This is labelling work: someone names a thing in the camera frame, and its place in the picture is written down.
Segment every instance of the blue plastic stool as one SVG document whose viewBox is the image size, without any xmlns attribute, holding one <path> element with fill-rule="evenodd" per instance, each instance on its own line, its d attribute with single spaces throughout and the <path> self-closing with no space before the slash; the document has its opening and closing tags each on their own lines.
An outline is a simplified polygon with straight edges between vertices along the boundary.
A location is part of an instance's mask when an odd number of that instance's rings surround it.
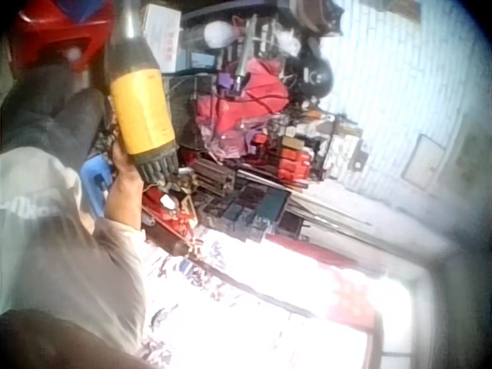
<svg viewBox="0 0 492 369">
<path fill-rule="evenodd" d="M 98 155 L 87 160 L 80 170 L 80 179 L 89 213 L 94 219 L 104 217 L 107 193 L 113 183 L 106 159 Z"/>
</svg>

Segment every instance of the gray sleeve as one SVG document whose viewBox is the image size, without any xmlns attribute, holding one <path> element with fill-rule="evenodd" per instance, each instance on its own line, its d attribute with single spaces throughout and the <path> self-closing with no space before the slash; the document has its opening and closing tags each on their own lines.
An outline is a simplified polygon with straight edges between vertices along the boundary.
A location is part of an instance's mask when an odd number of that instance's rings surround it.
<svg viewBox="0 0 492 369">
<path fill-rule="evenodd" d="M 137 344 L 140 344 L 145 322 L 145 283 L 143 280 L 143 265 L 138 251 L 145 242 L 145 233 L 134 228 L 99 218 L 95 222 L 93 238 L 98 246 L 108 252 L 108 255 L 120 271 L 122 300 L 127 305 L 128 314 L 120 317 L 123 328 L 137 334 Z"/>
</svg>

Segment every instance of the yellow power tool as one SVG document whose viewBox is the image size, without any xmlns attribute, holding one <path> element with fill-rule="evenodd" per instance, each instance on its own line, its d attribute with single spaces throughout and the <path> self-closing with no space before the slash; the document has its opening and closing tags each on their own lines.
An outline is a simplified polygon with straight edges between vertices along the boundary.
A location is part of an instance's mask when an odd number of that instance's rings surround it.
<svg viewBox="0 0 492 369">
<path fill-rule="evenodd" d="M 142 32 L 140 5 L 140 0 L 115 0 L 107 69 L 127 152 L 142 179 L 157 184 L 178 172 L 177 145 L 161 70 Z"/>
</svg>

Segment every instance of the clutter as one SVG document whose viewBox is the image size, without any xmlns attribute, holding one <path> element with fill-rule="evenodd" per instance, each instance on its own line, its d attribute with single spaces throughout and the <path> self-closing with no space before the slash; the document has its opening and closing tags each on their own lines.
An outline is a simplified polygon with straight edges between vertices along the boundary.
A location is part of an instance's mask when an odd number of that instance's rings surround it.
<svg viewBox="0 0 492 369">
<path fill-rule="evenodd" d="M 225 196 L 234 190 L 235 172 L 213 161 L 199 158 L 191 166 L 197 175 L 200 187 Z"/>
<path fill-rule="evenodd" d="M 225 70 L 228 65 L 236 65 L 239 59 L 243 55 L 244 46 L 246 45 L 248 34 L 248 21 L 250 19 L 242 19 L 238 16 L 231 17 L 231 23 L 234 27 L 241 30 L 241 36 L 236 42 L 230 44 L 227 48 L 220 50 L 217 56 L 217 69 L 219 71 Z M 283 61 L 284 53 L 281 52 L 278 40 L 275 37 L 275 30 L 278 29 L 279 21 L 275 16 L 260 16 L 258 15 L 256 21 L 256 27 L 251 30 L 253 47 L 248 58 L 259 58 L 261 60 L 271 61 L 278 60 Z M 294 31 L 295 37 L 299 35 L 297 31 Z"/>
<path fill-rule="evenodd" d="M 269 115 L 288 103 L 288 92 L 277 77 L 277 69 L 275 62 L 253 58 L 248 62 L 250 77 L 240 97 L 211 95 L 198 99 L 196 123 L 209 151 L 219 158 L 230 158 L 221 149 L 231 146 L 245 153 L 242 132 L 264 125 Z"/>
<path fill-rule="evenodd" d="M 142 29 L 162 73 L 176 71 L 181 12 L 162 5 L 142 8 Z"/>
<path fill-rule="evenodd" d="M 242 180 L 244 185 L 224 198 L 210 197 L 197 208 L 200 224 L 231 237 L 259 242 L 281 218 L 290 192 Z"/>
</svg>

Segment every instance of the person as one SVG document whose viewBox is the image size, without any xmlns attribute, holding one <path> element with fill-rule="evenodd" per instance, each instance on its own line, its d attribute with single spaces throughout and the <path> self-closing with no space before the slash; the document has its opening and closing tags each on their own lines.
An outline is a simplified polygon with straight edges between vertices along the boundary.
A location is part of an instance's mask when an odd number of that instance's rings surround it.
<svg viewBox="0 0 492 369">
<path fill-rule="evenodd" d="M 73 86 L 68 63 L 50 61 L 2 104 L 0 367 L 143 368 L 131 356 L 145 320 L 143 182 L 116 144 L 105 217 L 84 227 L 78 172 L 105 104 Z"/>
</svg>

